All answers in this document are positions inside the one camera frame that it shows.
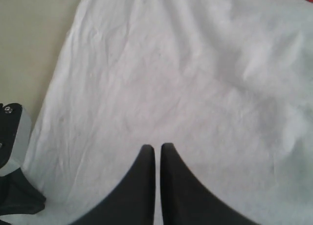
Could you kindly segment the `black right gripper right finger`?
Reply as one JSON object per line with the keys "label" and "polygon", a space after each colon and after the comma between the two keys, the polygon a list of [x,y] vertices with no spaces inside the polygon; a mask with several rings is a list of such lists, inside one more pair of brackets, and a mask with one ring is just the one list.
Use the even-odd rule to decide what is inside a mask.
{"label": "black right gripper right finger", "polygon": [[190,171],[174,144],[160,156],[160,197],[165,225],[255,225],[212,194]]}

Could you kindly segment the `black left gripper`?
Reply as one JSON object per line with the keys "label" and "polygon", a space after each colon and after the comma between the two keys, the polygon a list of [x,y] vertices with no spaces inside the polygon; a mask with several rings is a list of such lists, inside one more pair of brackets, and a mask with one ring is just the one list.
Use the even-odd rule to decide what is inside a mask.
{"label": "black left gripper", "polygon": [[27,180],[21,170],[0,178],[0,214],[37,214],[46,197]]}

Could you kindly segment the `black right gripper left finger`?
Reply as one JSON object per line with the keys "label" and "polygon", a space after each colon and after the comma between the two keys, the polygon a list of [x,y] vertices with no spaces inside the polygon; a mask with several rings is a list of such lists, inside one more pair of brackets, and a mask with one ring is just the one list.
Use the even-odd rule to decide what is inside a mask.
{"label": "black right gripper left finger", "polygon": [[121,182],[74,225],[152,225],[155,214],[155,151],[143,145]]}

